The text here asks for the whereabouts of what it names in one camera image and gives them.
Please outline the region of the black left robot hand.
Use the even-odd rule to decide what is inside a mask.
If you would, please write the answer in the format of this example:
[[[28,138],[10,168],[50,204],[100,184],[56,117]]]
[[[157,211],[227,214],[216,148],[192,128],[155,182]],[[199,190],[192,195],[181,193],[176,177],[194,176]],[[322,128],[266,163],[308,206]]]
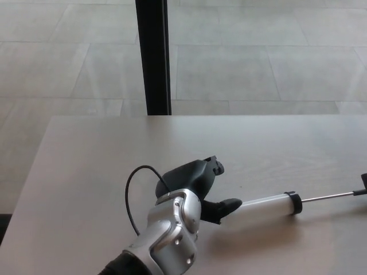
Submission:
[[[224,173],[224,166],[215,156],[203,160],[194,160],[166,172],[158,181],[155,196],[161,196],[179,189],[188,189],[195,193],[201,202],[201,220],[220,224],[221,219],[228,216],[241,205],[237,198],[226,199],[221,202],[208,202],[206,195],[213,186],[215,177]]]

